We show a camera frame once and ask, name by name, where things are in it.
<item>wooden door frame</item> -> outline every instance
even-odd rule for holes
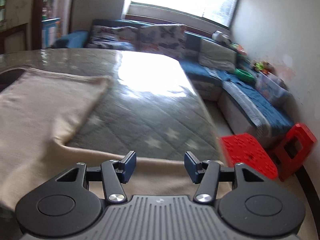
[[[31,12],[31,49],[42,49],[42,8],[43,0],[33,0]],[[73,0],[71,0],[69,12],[69,32],[72,22]]]

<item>sofa backrest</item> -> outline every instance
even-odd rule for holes
[[[154,24],[140,22],[140,21],[131,21],[131,20],[95,19],[95,20],[92,21],[91,31],[92,31],[92,27],[94,25],[100,25],[100,26],[106,26],[106,27],[131,26],[131,27],[139,28],[141,26],[152,26]],[[212,41],[212,42],[215,42],[215,43],[217,43],[217,44],[219,44],[221,46],[224,46],[223,44],[218,43],[218,42],[214,41],[213,39],[210,39],[210,38],[198,35],[198,34],[194,34],[194,33],[191,33],[191,32],[186,32],[186,38],[187,38],[186,39],[186,49],[191,49],[191,50],[194,50],[194,51],[200,51],[201,39],[206,39],[208,41]]]

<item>sofa armrest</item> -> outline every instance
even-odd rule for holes
[[[88,39],[88,34],[88,31],[75,31],[73,33],[69,33],[57,39],[51,48],[83,48]]]

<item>black baseboard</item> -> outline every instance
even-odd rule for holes
[[[316,229],[318,232],[318,239],[320,239],[320,200],[319,196],[316,192],[315,187],[306,171],[306,169],[302,166],[297,172],[296,176],[301,184],[301,187],[304,191],[304,194],[307,197],[313,219],[316,224]]]

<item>sofa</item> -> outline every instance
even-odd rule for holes
[[[131,20],[95,19],[91,30],[77,31],[61,37],[52,48],[86,48],[94,26],[121,27],[131,26],[142,29],[153,26],[150,23]],[[186,76],[203,99],[218,103],[226,121],[235,134],[249,133],[257,138],[264,148],[272,146],[293,125],[290,118],[279,108],[272,106],[252,85],[239,80],[236,76],[221,70],[212,70],[199,63],[202,40],[207,40],[233,50],[218,42],[185,31],[186,53],[178,61]],[[246,61],[236,57],[236,67],[247,70]]]

